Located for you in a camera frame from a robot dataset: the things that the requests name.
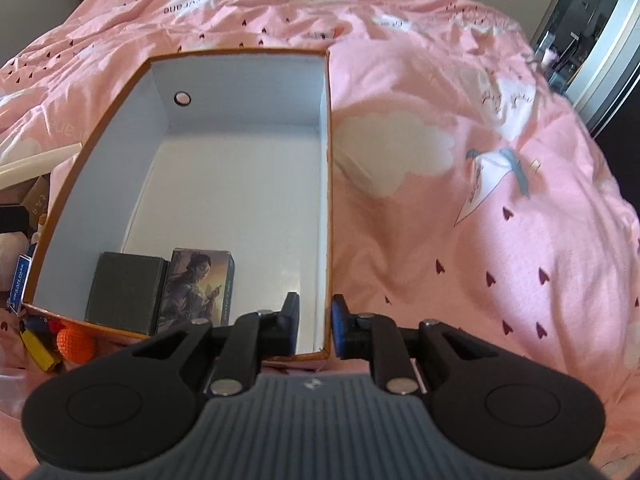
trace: cloud print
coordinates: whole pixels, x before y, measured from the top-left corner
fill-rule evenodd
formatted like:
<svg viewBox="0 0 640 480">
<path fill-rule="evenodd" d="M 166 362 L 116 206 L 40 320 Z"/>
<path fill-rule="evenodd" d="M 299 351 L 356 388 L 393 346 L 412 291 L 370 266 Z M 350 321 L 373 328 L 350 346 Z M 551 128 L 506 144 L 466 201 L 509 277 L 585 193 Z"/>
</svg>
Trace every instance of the cloud print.
<svg viewBox="0 0 640 480">
<path fill-rule="evenodd" d="M 334 131 L 334 160 L 371 196 L 391 195 L 407 173 L 439 175 L 453 165 L 454 140 L 410 112 L 343 120 Z"/>
</svg>

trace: brown cardboard box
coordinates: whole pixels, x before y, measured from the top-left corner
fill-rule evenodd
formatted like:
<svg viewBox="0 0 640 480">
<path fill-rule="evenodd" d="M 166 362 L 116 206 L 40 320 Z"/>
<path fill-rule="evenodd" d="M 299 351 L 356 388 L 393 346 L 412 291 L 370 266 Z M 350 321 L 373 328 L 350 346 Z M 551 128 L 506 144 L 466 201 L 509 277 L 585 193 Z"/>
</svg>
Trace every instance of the brown cardboard box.
<svg viewBox="0 0 640 480">
<path fill-rule="evenodd" d="M 38 218 L 47 212 L 49 205 L 49 183 L 47 179 L 40 176 L 35 184 L 24 196 L 20 205 L 25 206 L 29 212 L 29 226 L 34 231 L 38 230 Z"/>
</svg>

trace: bed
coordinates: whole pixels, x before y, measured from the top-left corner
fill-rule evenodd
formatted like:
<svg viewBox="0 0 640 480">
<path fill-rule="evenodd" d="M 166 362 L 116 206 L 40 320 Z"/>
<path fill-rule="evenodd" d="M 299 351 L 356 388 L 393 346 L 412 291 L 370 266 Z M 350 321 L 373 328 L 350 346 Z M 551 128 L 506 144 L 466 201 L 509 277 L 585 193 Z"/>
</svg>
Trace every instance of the bed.
<svg viewBox="0 0 640 480">
<path fill-rule="evenodd" d="M 334 292 L 356 312 L 439 318 L 579 378 L 607 410 L 594 464 L 612 476 L 637 466 L 638 216 L 518 24 L 493 9 L 85 0 L 0 68 L 0 163 L 83 142 L 148 57 L 247 47 L 329 50 Z M 20 476 L 34 464 L 20 400 L 44 378 L 0 336 L 13 387 L 0 468 Z"/>
</svg>

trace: open box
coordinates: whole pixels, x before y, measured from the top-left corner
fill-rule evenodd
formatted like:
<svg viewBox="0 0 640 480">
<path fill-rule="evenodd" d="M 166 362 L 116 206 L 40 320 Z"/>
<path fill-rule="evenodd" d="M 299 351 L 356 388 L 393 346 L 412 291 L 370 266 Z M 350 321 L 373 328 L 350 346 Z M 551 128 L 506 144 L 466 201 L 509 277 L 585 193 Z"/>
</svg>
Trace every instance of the open box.
<svg viewBox="0 0 640 480">
<path fill-rule="evenodd" d="M 229 250 L 230 322 L 300 294 L 296 360 L 329 355 L 328 54 L 212 50 L 149 59 L 88 138 L 34 254 L 28 308 L 84 322 L 103 251 Z"/>
</svg>

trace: gray ribbed surface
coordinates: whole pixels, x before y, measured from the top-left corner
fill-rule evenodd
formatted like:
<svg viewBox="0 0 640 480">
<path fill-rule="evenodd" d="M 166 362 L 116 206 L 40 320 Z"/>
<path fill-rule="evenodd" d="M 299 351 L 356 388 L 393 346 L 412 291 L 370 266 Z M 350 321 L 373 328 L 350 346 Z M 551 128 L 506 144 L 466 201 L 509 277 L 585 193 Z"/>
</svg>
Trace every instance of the gray ribbed surface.
<svg viewBox="0 0 640 480">
<path fill-rule="evenodd" d="M 587 461 L 547 472 L 487 465 L 444 439 L 418 399 L 381 392 L 366 375 L 315 378 L 322 384 L 311 389 L 308 376 L 261 376 L 250 392 L 209 402 L 187 438 L 144 465 L 90 475 L 47 465 L 30 479 L 603 478 Z"/>
</svg>

